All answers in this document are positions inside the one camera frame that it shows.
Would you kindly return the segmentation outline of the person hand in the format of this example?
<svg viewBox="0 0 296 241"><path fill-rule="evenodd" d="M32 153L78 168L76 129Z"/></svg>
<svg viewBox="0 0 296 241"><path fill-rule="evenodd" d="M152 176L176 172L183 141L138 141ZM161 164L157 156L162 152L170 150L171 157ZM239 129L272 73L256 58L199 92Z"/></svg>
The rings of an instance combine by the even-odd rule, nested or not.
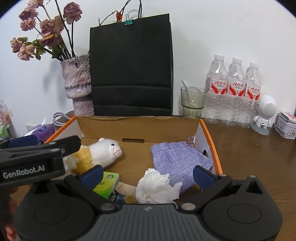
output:
<svg viewBox="0 0 296 241"><path fill-rule="evenodd" d="M17 191L18 187L1 188L1 240L16 240L17 233L14 228L13 217L18 205L11 194Z"/></svg>

